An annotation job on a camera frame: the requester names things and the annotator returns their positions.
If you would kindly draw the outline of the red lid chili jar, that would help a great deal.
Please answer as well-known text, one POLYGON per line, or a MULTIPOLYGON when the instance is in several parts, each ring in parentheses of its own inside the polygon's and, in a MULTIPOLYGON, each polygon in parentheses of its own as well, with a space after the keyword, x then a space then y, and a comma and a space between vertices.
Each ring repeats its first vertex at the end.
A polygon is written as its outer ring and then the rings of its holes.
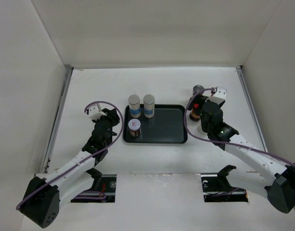
POLYGON ((201 119, 201 105, 195 103, 192 105, 189 117, 192 121, 199 121, 201 119))

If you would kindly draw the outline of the small dark spice jar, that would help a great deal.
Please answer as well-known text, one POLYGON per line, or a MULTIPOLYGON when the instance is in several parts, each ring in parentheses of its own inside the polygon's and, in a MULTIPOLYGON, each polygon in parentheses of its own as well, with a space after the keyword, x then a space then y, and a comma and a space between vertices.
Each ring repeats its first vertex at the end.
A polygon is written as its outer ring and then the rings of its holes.
POLYGON ((141 135, 141 122, 136 118, 131 119, 128 122, 128 129, 131 136, 139 137, 141 135))

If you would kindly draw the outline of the blue label sago bottle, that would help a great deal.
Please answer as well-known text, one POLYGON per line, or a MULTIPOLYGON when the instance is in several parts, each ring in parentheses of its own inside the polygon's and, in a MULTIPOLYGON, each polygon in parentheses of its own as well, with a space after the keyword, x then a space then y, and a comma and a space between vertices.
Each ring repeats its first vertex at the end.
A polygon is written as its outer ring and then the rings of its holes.
POLYGON ((144 115, 146 118, 152 118, 155 114, 155 97, 147 94, 143 98, 144 102, 144 115))
POLYGON ((128 98, 129 112, 132 118, 139 118, 141 116, 140 98, 133 94, 128 98))

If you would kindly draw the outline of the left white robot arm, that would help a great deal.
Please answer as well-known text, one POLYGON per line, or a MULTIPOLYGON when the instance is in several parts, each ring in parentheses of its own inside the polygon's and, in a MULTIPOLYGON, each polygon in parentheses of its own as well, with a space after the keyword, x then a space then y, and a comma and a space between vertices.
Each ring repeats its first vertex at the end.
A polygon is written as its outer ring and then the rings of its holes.
POLYGON ((120 137, 113 128, 123 122, 117 108, 102 109, 94 119, 94 129, 82 150, 54 173, 35 176, 28 184, 16 210, 42 229, 56 219, 60 208, 85 190, 96 192, 101 188, 101 172, 95 169, 107 155, 108 148, 120 137))

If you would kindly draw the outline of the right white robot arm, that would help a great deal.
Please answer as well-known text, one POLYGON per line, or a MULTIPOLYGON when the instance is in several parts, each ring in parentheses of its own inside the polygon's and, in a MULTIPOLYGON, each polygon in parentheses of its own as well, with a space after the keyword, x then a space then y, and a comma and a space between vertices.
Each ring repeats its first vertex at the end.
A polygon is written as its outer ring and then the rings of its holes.
POLYGON ((207 97, 194 94, 186 110, 201 120, 199 127, 207 138, 191 136, 211 143, 253 168, 258 175, 250 176, 236 166, 227 165, 217 174, 217 185, 226 191, 231 187, 249 190, 267 199, 278 211, 288 214, 295 207, 295 163, 257 149, 236 129, 223 121, 224 97, 212 93, 207 97))

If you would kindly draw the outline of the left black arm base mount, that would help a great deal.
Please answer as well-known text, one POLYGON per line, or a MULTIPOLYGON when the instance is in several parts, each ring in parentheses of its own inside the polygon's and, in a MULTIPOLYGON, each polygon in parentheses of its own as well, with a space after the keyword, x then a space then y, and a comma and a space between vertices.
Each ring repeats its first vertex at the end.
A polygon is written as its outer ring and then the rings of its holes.
POLYGON ((91 188, 81 192, 71 203, 114 203, 116 197, 117 175, 105 174, 94 179, 91 188))

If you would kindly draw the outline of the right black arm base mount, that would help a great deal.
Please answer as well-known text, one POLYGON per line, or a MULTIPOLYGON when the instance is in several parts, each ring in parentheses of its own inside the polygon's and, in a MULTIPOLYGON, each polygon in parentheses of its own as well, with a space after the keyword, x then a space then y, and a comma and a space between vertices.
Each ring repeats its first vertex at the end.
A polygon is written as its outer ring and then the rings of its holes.
POLYGON ((247 191, 232 187, 227 176, 236 169, 235 166, 225 166, 217 173, 201 174, 203 199, 206 203, 248 202, 247 191))

